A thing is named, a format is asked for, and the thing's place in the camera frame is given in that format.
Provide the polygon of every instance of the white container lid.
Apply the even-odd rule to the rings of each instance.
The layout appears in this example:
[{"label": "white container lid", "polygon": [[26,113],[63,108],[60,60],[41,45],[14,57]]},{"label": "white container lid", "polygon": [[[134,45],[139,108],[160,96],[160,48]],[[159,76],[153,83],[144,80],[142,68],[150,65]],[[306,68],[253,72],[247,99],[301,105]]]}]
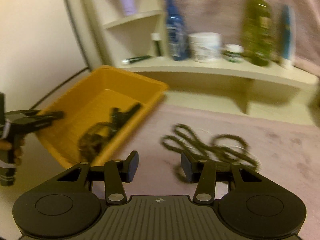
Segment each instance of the white container lid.
[{"label": "white container lid", "polygon": [[153,41],[160,41],[161,40],[160,33],[151,33],[151,39]]},{"label": "white container lid", "polygon": [[229,51],[229,52],[243,53],[243,47],[236,44],[226,44],[224,48],[226,51]]},{"label": "white container lid", "polygon": [[192,33],[189,34],[189,41],[196,43],[220,44],[221,35],[219,33]]}]

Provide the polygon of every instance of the green bottle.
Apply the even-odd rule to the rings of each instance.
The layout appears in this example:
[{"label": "green bottle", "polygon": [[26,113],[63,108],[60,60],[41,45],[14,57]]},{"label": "green bottle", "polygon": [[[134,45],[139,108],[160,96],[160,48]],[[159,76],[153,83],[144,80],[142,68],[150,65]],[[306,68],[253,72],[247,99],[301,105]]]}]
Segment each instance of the green bottle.
[{"label": "green bottle", "polygon": [[271,58],[271,8],[265,0],[247,0],[242,46],[243,56],[252,64],[267,66]]}]

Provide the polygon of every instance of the white jar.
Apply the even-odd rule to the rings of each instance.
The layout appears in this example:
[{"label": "white jar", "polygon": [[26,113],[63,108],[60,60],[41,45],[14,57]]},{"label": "white jar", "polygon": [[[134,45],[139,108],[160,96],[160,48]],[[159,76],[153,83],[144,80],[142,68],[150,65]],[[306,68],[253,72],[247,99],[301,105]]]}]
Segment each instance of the white jar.
[{"label": "white jar", "polygon": [[221,35],[218,33],[193,33],[189,35],[191,58],[209,63],[221,58]]}]

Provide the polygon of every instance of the white wall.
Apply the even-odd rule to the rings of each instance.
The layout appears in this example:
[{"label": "white wall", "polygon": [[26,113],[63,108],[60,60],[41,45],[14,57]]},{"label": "white wall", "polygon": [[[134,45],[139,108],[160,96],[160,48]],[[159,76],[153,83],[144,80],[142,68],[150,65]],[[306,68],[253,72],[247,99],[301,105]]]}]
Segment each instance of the white wall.
[{"label": "white wall", "polygon": [[[7,111],[31,107],[84,67],[63,0],[0,0],[0,91],[6,94]],[[29,135],[15,185],[0,186],[1,237],[21,236],[12,218],[14,201],[61,171],[36,137]]]},{"label": "white wall", "polygon": [[85,64],[63,0],[0,0],[0,91],[30,107]]}]

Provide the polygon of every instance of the circular pad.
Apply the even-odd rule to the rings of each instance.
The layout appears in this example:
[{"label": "circular pad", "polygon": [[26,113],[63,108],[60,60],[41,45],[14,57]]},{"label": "circular pad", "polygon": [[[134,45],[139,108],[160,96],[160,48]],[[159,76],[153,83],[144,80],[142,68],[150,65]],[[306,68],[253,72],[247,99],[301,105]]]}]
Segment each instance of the circular pad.
[{"label": "circular pad", "polygon": [[271,217],[283,210],[283,203],[276,197],[258,195],[247,200],[247,208],[258,216]]},{"label": "circular pad", "polygon": [[295,194],[283,188],[234,189],[219,202],[222,219],[242,236],[252,239],[282,239],[299,230],[306,207]]},{"label": "circular pad", "polygon": [[73,206],[71,198],[65,195],[48,195],[40,198],[36,203],[36,209],[47,216],[57,216],[68,212]]},{"label": "circular pad", "polygon": [[13,205],[20,230],[36,238],[63,238],[89,228],[101,211],[100,200],[83,191],[44,192],[30,190]]}]

